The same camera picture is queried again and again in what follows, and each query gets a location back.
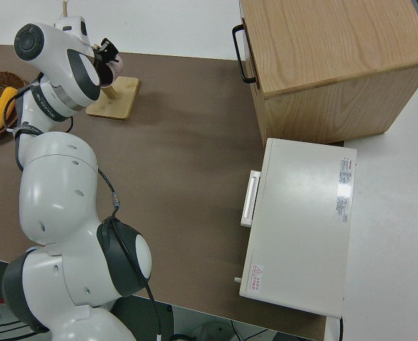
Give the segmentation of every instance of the label sticker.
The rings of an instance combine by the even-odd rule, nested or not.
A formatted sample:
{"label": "label sticker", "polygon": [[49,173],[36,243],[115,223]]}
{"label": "label sticker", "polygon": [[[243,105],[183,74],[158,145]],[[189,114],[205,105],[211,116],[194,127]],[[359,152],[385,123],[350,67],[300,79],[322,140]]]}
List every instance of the label sticker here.
{"label": "label sticker", "polygon": [[350,158],[344,158],[339,166],[338,190],[336,194],[336,216],[342,222],[349,220],[351,211],[352,196],[352,170],[353,161]]}
{"label": "label sticker", "polygon": [[251,267],[251,280],[248,286],[249,291],[258,293],[260,291],[260,282],[262,281],[264,265],[253,264]]}

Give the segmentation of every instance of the wooden cabinet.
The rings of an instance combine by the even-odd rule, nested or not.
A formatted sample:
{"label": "wooden cabinet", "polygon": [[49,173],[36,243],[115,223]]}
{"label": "wooden cabinet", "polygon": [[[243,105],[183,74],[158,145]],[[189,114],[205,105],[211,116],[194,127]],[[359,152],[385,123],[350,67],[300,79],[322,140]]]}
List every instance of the wooden cabinet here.
{"label": "wooden cabinet", "polygon": [[261,136],[331,143],[387,131],[418,88],[410,0],[240,0]]}

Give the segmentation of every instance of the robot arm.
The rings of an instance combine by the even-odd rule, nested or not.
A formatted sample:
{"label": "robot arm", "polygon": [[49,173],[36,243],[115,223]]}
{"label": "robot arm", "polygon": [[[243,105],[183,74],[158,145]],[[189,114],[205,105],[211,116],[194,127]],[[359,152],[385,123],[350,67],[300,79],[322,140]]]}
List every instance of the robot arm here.
{"label": "robot arm", "polygon": [[98,307],[147,287],[148,245],[114,217],[115,211],[100,221],[93,150],[76,136],[50,131],[99,96],[84,19],[63,18],[55,27],[25,25],[14,48],[43,73],[16,101],[17,129],[38,134],[15,136],[23,171],[21,229],[43,246],[9,265],[4,298],[34,330],[51,330],[54,341],[134,340],[119,320]]}

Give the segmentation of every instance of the black cable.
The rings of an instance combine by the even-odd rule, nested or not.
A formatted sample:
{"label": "black cable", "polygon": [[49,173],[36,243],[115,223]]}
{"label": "black cable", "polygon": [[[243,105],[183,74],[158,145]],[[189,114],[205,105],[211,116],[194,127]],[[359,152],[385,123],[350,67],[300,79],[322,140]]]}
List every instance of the black cable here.
{"label": "black cable", "polygon": [[114,187],[113,187],[113,186],[112,186],[112,184],[109,182],[108,178],[106,177],[106,175],[104,175],[104,173],[101,171],[101,169],[100,169],[100,168],[98,168],[98,173],[100,173],[100,175],[101,175],[101,177],[103,178],[103,180],[105,180],[105,181],[106,181],[106,183],[108,184],[109,189],[111,190],[111,192],[116,192],[116,191],[114,190]]}
{"label": "black cable", "polygon": [[10,106],[10,103],[16,99],[18,99],[19,97],[23,96],[24,92],[26,92],[27,90],[29,90],[29,85],[27,87],[24,87],[21,91],[17,92],[12,98],[10,98],[4,108],[4,128],[5,130],[8,129],[7,126],[7,109]]}
{"label": "black cable", "polygon": [[26,328],[26,327],[28,327],[28,325],[22,325],[20,327],[15,327],[15,328],[11,328],[11,329],[2,330],[2,331],[0,331],[0,334],[4,334],[5,332],[12,332],[14,330],[21,329],[21,328]]}
{"label": "black cable", "polygon": [[243,341],[246,341],[246,340],[249,340],[249,339],[251,339],[251,338],[253,338],[253,337],[255,337],[255,336],[258,336],[259,334],[262,334],[263,332],[266,332],[268,329],[264,329],[264,330],[261,330],[260,332],[257,332],[256,334],[253,334],[253,335],[251,335],[251,336],[248,336],[246,339],[244,339]]}
{"label": "black cable", "polygon": [[[135,258],[131,255],[130,251],[126,247],[122,238],[119,238],[119,235],[117,235],[117,231],[116,231],[116,228],[114,226],[113,226],[113,231],[114,231],[114,234],[116,234],[116,237],[119,241],[119,244],[120,244],[123,252],[126,255],[126,258],[128,259],[128,262],[130,263],[131,267],[136,271],[136,273],[138,273],[138,275],[139,275],[141,273],[141,268],[139,268],[138,265],[135,263],[135,261],[134,261]],[[157,303],[156,303],[156,301],[153,297],[152,290],[150,289],[150,286],[149,286],[148,282],[144,279],[143,276],[139,275],[138,277],[139,277],[140,281],[142,282],[143,287],[147,290],[147,294],[149,296],[149,301],[152,303],[153,311],[154,311],[155,316],[157,318],[157,327],[158,327],[157,328],[158,329],[157,335],[161,336],[161,335],[163,335],[163,329],[161,327],[161,317],[160,317],[160,314],[158,313]]]}
{"label": "black cable", "polygon": [[9,323],[1,323],[0,327],[6,327],[7,325],[15,325],[16,323],[21,323],[20,320],[9,322]]}
{"label": "black cable", "polygon": [[103,178],[103,180],[108,184],[109,189],[111,190],[112,203],[114,205],[114,211],[111,213],[111,216],[112,217],[115,217],[117,211],[119,211],[119,208],[121,207],[121,202],[119,200],[119,197],[117,196],[116,190],[114,190],[113,185],[111,184],[111,182],[109,181],[109,179],[107,178],[107,176],[104,175],[104,173],[101,171],[100,168],[98,168],[98,173],[101,175],[101,177]]}
{"label": "black cable", "polygon": [[9,337],[7,339],[0,339],[0,341],[18,341],[18,340],[22,340],[22,339],[27,339],[28,337],[37,335],[36,332],[30,332],[29,334],[25,334],[25,335],[19,335],[19,336],[15,336],[15,337]]}
{"label": "black cable", "polygon": [[339,320],[339,341],[343,341],[344,323],[343,318]]}
{"label": "black cable", "polygon": [[149,295],[149,300],[150,302],[152,302],[153,310],[155,311],[155,316],[157,317],[158,334],[162,335],[163,332],[161,329],[161,318],[160,318],[160,314],[158,313],[157,303],[155,302],[149,283],[145,283],[145,289],[147,290],[147,294]]}
{"label": "black cable", "polygon": [[[239,336],[239,334],[237,333],[237,330],[234,327],[234,321],[232,321],[232,320],[231,320],[231,326],[232,326],[232,330],[236,334],[236,337],[237,337],[238,341],[242,341],[241,337]],[[268,331],[268,329],[261,330],[260,332],[257,332],[256,334],[253,334],[251,336],[248,336],[246,339],[243,339],[243,341],[249,340],[249,339],[251,339],[255,336],[258,336],[259,334],[262,334],[263,332],[266,332],[266,331]]]}
{"label": "black cable", "polygon": [[70,127],[67,129],[66,133],[70,133],[73,129],[73,116],[70,117]]}
{"label": "black cable", "polygon": [[232,330],[234,331],[234,333],[236,334],[237,340],[238,341],[242,341],[242,339],[240,338],[240,336],[237,333],[237,330],[234,327],[234,321],[231,320],[231,325],[232,325]]}

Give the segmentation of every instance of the wooden stand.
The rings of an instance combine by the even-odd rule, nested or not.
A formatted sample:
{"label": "wooden stand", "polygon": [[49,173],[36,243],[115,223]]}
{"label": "wooden stand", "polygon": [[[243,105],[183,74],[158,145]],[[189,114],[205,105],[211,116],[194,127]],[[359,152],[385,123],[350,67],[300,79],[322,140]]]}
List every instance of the wooden stand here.
{"label": "wooden stand", "polygon": [[139,79],[119,77],[110,87],[103,88],[98,100],[86,108],[86,113],[95,117],[127,119],[139,88]]}

